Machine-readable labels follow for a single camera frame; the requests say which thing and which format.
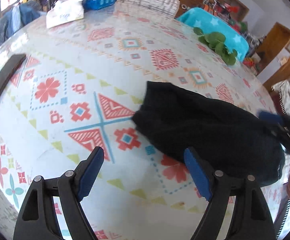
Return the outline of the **black pants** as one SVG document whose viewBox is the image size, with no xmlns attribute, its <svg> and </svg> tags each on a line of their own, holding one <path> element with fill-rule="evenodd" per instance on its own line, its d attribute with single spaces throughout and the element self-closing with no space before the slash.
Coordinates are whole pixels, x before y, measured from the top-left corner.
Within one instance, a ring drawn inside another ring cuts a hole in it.
<svg viewBox="0 0 290 240">
<path fill-rule="evenodd" d="M 192 147 L 231 177 L 253 175 L 260 186 L 282 177 L 285 154 L 279 141 L 263 121 L 231 103 L 149 81 L 132 120 L 159 151 L 179 162 Z"/>
</svg>

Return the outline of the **green leafy vegetable bunch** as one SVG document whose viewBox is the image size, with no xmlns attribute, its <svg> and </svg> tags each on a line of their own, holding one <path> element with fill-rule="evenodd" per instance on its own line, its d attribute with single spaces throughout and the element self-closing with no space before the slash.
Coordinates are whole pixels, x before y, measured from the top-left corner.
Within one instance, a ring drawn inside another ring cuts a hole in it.
<svg viewBox="0 0 290 240">
<path fill-rule="evenodd" d="M 230 51 L 225 45 L 225 35 L 217 31 L 204 34 L 203 30 L 198 27 L 194 27 L 193 32 L 198 36 L 198 41 L 207 45 L 214 53 L 219 55 L 225 64 L 233 66 L 236 63 L 238 52 L 235 49 Z"/>
</svg>

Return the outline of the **black phone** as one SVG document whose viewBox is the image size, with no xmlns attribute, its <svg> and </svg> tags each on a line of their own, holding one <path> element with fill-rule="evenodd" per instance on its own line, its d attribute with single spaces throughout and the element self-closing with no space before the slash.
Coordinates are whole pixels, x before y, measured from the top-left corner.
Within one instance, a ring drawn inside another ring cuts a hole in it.
<svg viewBox="0 0 290 240">
<path fill-rule="evenodd" d="M 0 96 L 11 77 L 15 74 L 25 59 L 26 54 L 14 54 L 7 60 L 3 68 L 0 70 Z"/>
</svg>

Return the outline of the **turquoise star towel chair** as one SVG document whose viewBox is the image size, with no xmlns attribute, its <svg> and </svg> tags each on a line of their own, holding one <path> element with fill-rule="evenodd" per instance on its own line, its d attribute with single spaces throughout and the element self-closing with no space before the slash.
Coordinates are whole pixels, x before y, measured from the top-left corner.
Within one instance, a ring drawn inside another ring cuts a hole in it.
<svg viewBox="0 0 290 240">
<path fill-rule="evenodd" d="M 204 34 L 219 32 L 226 37 L 225 45 L 238 52 L 238 60 L 243 61 L 249 50 L 247 41 L 230 25 L 201 8 L 191 8 L 176 20 L 200 28 Z"/>
</svg>

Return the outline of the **white tissue box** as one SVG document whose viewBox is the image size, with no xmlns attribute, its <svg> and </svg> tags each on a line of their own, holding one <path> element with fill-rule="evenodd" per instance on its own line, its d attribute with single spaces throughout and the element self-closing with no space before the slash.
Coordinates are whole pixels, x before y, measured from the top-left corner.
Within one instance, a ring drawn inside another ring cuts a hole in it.
<svg viewBox="0 0 290 240">
<path fill-rule="evenodd" d="M 46 28 L 81 20 L 84 18 L 83 0 L 59 0 L 46 14 Z"/>
</svg>

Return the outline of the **blue tissue pack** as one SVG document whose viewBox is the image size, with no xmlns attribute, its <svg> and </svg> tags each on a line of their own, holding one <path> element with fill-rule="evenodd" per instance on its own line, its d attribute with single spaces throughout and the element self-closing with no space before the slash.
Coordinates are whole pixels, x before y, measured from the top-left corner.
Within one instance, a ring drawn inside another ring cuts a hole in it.
<svg viewBox="0 0 290 240">
<path fill-rule="evenodd" d="M 116 0 L 83 0 L 85 10 L 99 10 L 115 4 Z"/>
</svg>

